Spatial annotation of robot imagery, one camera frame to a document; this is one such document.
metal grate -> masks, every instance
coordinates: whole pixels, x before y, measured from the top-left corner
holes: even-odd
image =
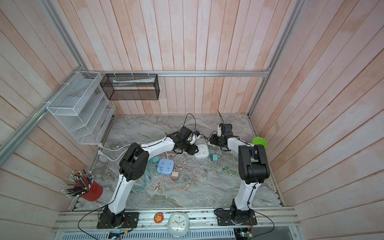
[[[53,115],[79,115],[100,82],[100,73],[78,72],[50,102],[48,111]]]
[[[108,239],[109,231],[88,232],[97,239]],[[220,239],[220,238],[235,238],[233,228],[215,228],[215,229],[190,229],[184,237],[175,237],[168,230],[134,230],[128,234],[124,234],[122,239],[140,239],[140,240],[204,240],[204,239]],[[64,233],[61,240],[77,240],[77,239],[93,239],[83,232],[68,232]]]
[[[80,144],[99,144],[115,107],[94,94],[100,73],[78,72],[47,109]]]

white alarm clock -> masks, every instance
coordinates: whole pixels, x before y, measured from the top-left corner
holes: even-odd
[[[168,220],[168,231],[175,237],[185,236],[189,229],[189,217],[182,212],[174,212]]]

red pencil cup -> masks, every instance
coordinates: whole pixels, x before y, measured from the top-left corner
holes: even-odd
[[[91,189],[84,195],[81,195],[82,198],[93,202],[99,199],[101,194],[103,193],[103,187],[100,186],[97,182],[93,181],[93,185]]]

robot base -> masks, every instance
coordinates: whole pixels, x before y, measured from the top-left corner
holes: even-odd
[[[255,212],[250,209],[246,211],[238,210],[235,200],[232,201],[230,210],[217,210],[217,225],[257,225]]]
[[[113,214],[108,207],[104,208],[104,211],[100,215],[97,229],[105,228],[136,228],[137,221],[139,220],[138,212],[121,212],[119,214]]]

green power adapter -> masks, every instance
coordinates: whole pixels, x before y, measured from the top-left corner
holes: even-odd
[[[211,154],[210,156],[209,156],[209,158],[211,159],[211,161],[212,162],[217,162],[217,154]]]

